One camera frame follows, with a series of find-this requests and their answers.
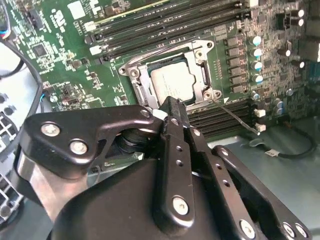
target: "white connector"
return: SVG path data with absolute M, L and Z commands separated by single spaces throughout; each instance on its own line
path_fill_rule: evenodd
M 255 109 L 254 110 L 254 115 L 256 115 L 258 118 L 262 118 L 266 115 L 266 110 L 264 109 L 261 109 L 261 110 L 258 110 L 258 109 Z
M 257 130 L 258 132 L 260 132 L 260 133 L 267 130 L 267 126 L 266 126 L 266 125 L 264 125 L 264 124 L 259 124 L 259 123 L 256 123 L 256 124 L 255 124 L 255 128 L 256 128 L 256 130 Z

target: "black capacitor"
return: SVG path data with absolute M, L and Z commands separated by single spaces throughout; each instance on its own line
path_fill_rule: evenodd
M 281 56 L 289 57 L 291 55 L 291 51 L 286 48 L 280 48 L 278 49 L 277 53 Z

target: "silver screw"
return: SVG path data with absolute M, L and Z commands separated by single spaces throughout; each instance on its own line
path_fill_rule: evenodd
M 299 233 L 301 233 L 302 236 L 304 236 L 305 238 L 308 238 L 308 235 L 302 226 L 296 223 L 295 228 L 298 230 Z
M 225 150 L 224 148 L 221 148 L 221 152 L 223 153 L 223 155 L 228 156 L 229 153 L 227 150 Z
M 55 137 L 60 134 L 60 128 L 52 123 L 42 125 L 41 132 L 49 137 Z
M 139 72 L 135 69 L 133 69 L 131 72 L 130 72 L 130 75 L 134 78 L 137 78 L 139 76 Z
M 201 133 L 199 132 L 199 130 L 198 130 L 198 129 L 195 129 L 195 128 L 193 129 L 193 132 L 194 132 L 194 134 L 197 135 L 197 136 L 200 136 L 200 134 L 201 134 Z
M 150 113 L 147 110 L 141 110 L 140 113 L 146 118 L 150 118 Z
M 172 118 L 172 119 L 171 119 L 171 122 L 173 122 L 173 123 L 174 123 L 174 125 L 179 126 L 179 122 L 178 122 L 178 120 L 177 120 L 177 119 Z
M 181 197 L 174 197 L 172 200 L 173 208 L 180 215 L 187 215 L 189 211 L 188 204 Z
M 254 239 L 256 237 L 254 228 L 246 220 L 240 221 L 240 227 L 248 238 Z
M 85 154 L 88 151 L 88 147 L 82 141 L 73 141 L 70 144 L 70 150 L 74 154 L 82 155 L 82 154 Z
M 291 226 L 288 223 L 284 222 L 283 228 L 290 235 L 290 237 L 294 238 L 296 236 L 295 232 L 293 231 L 293 229 L 291 228 Z

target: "capacitor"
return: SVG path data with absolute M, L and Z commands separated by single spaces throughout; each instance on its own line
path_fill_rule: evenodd
M 250 55 L 258 58 L 258 57 L 260 57 L 262 55 L 262 50 L 260 48 L 252 49 L 250 51 Z
M 305 15 L 305 11 L 303 9 L 291 11 L 291 17 L 302 18 L 304 15 Z
M 264 80 L 264 77 L 259 74 L 255 74 L 252 77 L 252 81 L 256 83 L 261 83 L 263 80 Z
M 303 19 L 298 19 L 298 18 L 291 18 L 290 19 L 290 24 L 292 26 L 298 26 L 298 27 L 302 27 L 305 24 L 305 20 Z
M 260 71 L 262 69 L 263 65 L 262 65 L 262 62 L 260 61 L 254 61 L 253 63 L 251 63 L 251 68 L 253 70 L 256 70 L 256 71 Z
M 250 97 L 253 101 L 257 101 L 259 98 L 260 98 L 260 95 L 258 93 L 256 93 L 255 91 L 253 91 L 251 94 L 250 94 Z
M 278 49 L 277 53 L 281 56 L 289 57 L 291 55 L 291 51 L 286 48 L 280 48 Z
M 295 67 L 298 67 L 300 69 L 303 69 L 305 66 L 306 66 L 306 63 L 305 61 L 298 61 L 298 60 L 292 60 L 291 61 L 291 64 Z
M 286 92 L 285 95 L 287 95 L 288 97 L 291 97 L 294 94 L 294 90 L 292 88 L 289 88 Z
M 282 114 L 285 113 L 285 109 L 284 109 L 284 108 L 277 108 L 277 107 L 275 107 L 274 110 L 273 110 L 273 112 L 274 112 L 274 115 L 280 116 L 280 115 L 282 115 Z
M 252 36 L 249 39 L 250 44 L 258 46 L 262 42 L 262 38 L 260 36 Z
M 280 98 L 276 98 L 273 101 L 273 104 L 275 105 L 276 108 L 278 109 L 283 109 L 284 108 L 284 102 Z

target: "chip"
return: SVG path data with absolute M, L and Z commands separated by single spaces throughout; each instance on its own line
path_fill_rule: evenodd
M 269 68 L 271 65 L 272 65 L 272 60 L 271 60 L 271 59 L 268 59 L 268 60 L 264 60 L 264 61 L 263 61 L 263 66 L 264 66 L 265 68 Z
M 257 18 L 257 23 L 262 24 L 266 21 L 266 16 L 265 15 L 259 15 Z
M 47 51 L 46 51 L 45 46 L 43 44 L 33 46 L 32 50 L 37 57 L 43 57 L 43 56 L 47 55 Z

